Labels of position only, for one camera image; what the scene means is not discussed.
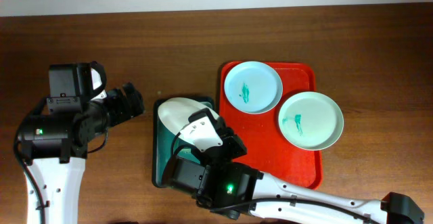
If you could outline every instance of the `teal paint smear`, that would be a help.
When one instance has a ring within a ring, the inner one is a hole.
[[[298,128],[299,135],[302,136],[302,127],[300,126],[300,114],[295,115],[295,123],[296,127]]]
[[[250,101],[250,90],[245,83],[244,86],[242,86],[242,99],[244,99],[245,104]]]
[[[291,116],[285,117],[285,118],[283,118],[282,123],[283,123],[283,124],[286,124],[286,123],[289,122],[289,120],[295,120],[295,118],[292,118]]]

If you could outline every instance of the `red tray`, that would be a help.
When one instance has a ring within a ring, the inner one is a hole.
[[[235,159],[252,168],[295,185],[317,189],[323,177],[320,151],[301,150],[289,143],[278,127],[281,105],[292,95],[316,91],[314,72],[304,64],[264,62],[277,71],[283,81],[283,97],[274,109],[263,114],[246,114],[235,109],[225,97],[224,80],[237,62],[229,62],[221,71],[219,115],[242,139],[248,149],[246,156]]]

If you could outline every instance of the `plate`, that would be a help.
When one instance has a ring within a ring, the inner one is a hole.
[[[304,150],[323,150],[340,138],[344,118],[340,107],[328,96],[302,92],[284,102],[278,115],[284,137]]]
[[[262,62],[242,62],[224,81],[225,96],[241,112],[260,114],[274,108],[283,94],[278,73]]]
[[[215,119],[219,115],[204,104],[193,99],[182,97],[171,98],[161,104],[158,108],[158,116],[162,124],[174,135],[176,135],[185,125],[188,125],[188,118],[201,109],[208,108]],[[185,139],[181,134],[179,139],[193,144],[192,140]]]

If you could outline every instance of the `wooden table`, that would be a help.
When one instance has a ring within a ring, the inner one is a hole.
[[[407,194],[433,223],[433,3],[0,18],[0,60],[2,223],[26,221],[12,138],[49,94],[48,66],[92,60],[105,66],[107,89],[132,81],[147,112],[113,128],[107,147],[90,155],[79,223],[230,222],[155,188],[151,174],[153,103],[215,98],[218,69],[231,60],[308,64],[317,90],[340,105],[345,128],[323,151],[319,190]]]

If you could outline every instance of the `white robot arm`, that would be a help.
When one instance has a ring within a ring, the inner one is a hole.
[[[286,183],[269,173],[231,159],[246,148],[223,119],[209,109],[189,117],[183,138],[201,152],[200,162],[175,154],[162,178],[167,187],[192,195],[196,204],[211,212],[237,219],[241,213],[297,223],[422,224],[424,213],[407,196],[389,193],[383,200],[342,198]]]
[[[50,97],[26,116],[14,139],[27,182],[27,223],[77,223],[87,155],[105,146],[110,127],[143,113],[143,98],[131,83],[123,85],[124,93],[106,93],[105,70],[97,62],[52,65],[49,82]],[[45,105],[49,115],[41,114]],[[88,150],[101,134],[103,144]]]
[[[33,160],[28,167],[45,201],[46,223],[77,223],[78,195],[86,160],[71,157],[69,163],[60,163],[59,158]],[[39,201],[36,190],[26,177],[28,209],[27,224],[41,223]]]

